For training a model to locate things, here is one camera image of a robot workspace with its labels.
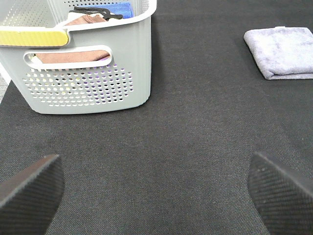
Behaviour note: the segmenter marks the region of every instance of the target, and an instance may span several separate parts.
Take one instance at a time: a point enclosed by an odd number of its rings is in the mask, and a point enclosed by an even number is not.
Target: microfiber cloth
[[[123,15],[123,19],[134,17],[134,11],[130,2],[120,2],[114,4],[95,5],[93,7],[105,8],[114,14]]]
[[[313,79],[313,34],[308,28],[254,29],[244,39],[265,79]]]

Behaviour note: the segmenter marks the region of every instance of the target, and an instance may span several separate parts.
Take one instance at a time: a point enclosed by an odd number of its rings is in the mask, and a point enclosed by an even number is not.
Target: gray plastic basket
[[[51,30],[74,6],[125,0],[0,0],[1,34]],[[151,15],[157,0],[129,0],[135,17],[63,27],[64,46],[1,46],[0,62],[30,107],[42,114],[87,114],[137,107],[151,88]],[[34,65],[38,52],[104,49],[109,61]]]

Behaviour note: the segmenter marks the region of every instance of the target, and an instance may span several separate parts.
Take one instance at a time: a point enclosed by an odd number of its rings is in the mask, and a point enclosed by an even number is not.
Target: black rubber object
[[[43,235],[58,209],[64,174],[49,155],[0,185],[0,235]]]
[[[313,234],[313,181],[263,153],[251,159],[248,189],[272,235]]]

